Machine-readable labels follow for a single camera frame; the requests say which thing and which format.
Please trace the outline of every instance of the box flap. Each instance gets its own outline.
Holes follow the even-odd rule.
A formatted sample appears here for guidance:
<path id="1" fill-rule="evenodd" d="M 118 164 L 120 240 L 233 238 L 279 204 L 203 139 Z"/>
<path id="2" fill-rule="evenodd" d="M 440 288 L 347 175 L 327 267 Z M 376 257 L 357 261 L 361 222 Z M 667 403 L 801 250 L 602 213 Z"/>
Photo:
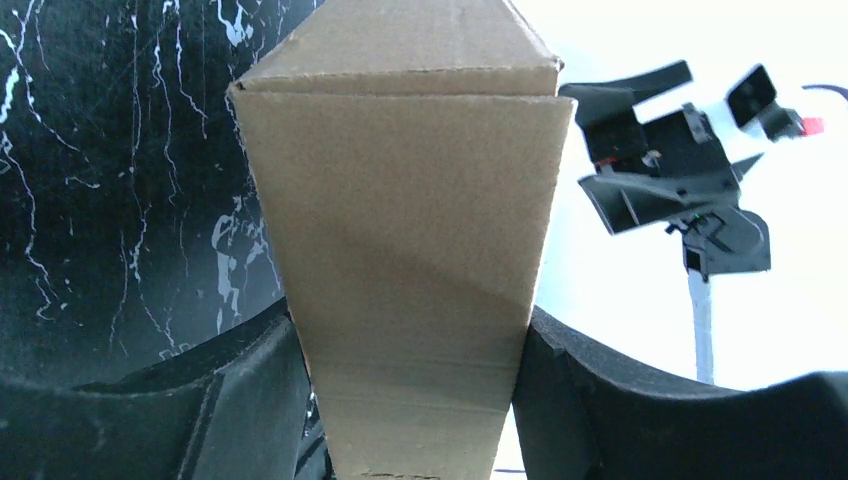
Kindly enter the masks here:
<path id="1" fill-rule="evenodd" d="M 238 86 L 552 95 L 559 65 L 508 0 L 328 0 Z"/>

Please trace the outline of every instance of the white background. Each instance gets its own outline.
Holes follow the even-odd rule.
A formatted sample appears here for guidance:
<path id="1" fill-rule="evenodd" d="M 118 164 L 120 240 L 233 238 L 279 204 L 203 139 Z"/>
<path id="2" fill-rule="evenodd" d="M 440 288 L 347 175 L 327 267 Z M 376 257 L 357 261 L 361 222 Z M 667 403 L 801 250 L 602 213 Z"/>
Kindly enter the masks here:
<path id="1" fill-rule="evenodd" d="M 848 86 L 843 7 L 821 0 L 515 3 L 563 58 L 564 82 L 614 80 L 687 60 L 694 83 L 640 107 L 643 121 L 685 101 L 709 113 L 756 63 L 768 69 L 783 106 L 824 117 L 825 134 L 766 146 L 745 177 L 741 206 L 768 222 L 773 269 L 713 279 L 715 380 L 751 390 L 811 371 L 848 370 L 842 301 L 848 296 L 848 105 L 833 93 L 799 90 L 810 83 Z M 720 117 L 714 127 L 728 129 Z M 761 144 L 737 137 L 725 142 L 731 161 L 762 151 Z M 661 225 L 610 237 L 576 183 L 591 171 L 575 126 L 563 157 L 537 304 L 637 360 L 694 378 L 692 304 L 680 238 L 666 235 Z M 511 415 L 495 467 L 522 468 Z"/>

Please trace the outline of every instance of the corrugated cardboard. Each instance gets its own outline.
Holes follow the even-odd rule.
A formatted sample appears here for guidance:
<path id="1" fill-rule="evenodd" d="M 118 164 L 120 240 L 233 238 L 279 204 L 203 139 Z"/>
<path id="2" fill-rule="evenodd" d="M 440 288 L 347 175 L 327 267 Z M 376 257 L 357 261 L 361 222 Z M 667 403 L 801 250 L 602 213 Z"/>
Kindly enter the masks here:
<path id="1" fill-rule="evenodd" d="M 230 89 L 338 478 L 489 478 L 558 67 L 503 0 L 328 0 Z"/>

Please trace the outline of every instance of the metal rod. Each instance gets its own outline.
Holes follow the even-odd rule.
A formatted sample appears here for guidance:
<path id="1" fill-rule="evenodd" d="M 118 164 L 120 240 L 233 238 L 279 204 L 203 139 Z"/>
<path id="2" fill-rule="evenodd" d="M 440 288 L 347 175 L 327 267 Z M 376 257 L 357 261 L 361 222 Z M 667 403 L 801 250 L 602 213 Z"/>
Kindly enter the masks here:
<path id="1" fill-rule="evenodd" d="M 713 364 L 712 296 L 709 281 L 689 270 L 689 295 L 695 318 L 695 371 L 699 382 L 715 384 Z"/>

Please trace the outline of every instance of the robotic arm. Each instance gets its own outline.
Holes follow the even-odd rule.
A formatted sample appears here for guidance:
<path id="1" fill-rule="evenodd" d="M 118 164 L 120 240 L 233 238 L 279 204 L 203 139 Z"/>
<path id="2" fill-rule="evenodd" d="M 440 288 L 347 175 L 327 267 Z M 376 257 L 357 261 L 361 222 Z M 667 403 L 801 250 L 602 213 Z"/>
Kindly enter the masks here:
<path id="1" fill-rule="evenodd" d="M 679 231 L 683 264 L 704 281 L 768 270 L 768 225 L 739 208 L 741 181 L 762 154 L 731 163 L 709 118 L 691 103 L 645 124 L 636 118 L 637 104 L 691 81 L 680 61 L 623 80 L 561 86 L 560 96 L 578 101 L 576 121 L 595 166 L 579 184 L 612 235 L 656 222 Z M 759 65 L 725 101 L 740 129 L 759 123 L 772 142 L 803 135 L 801 117 L 776 98 Z"/>

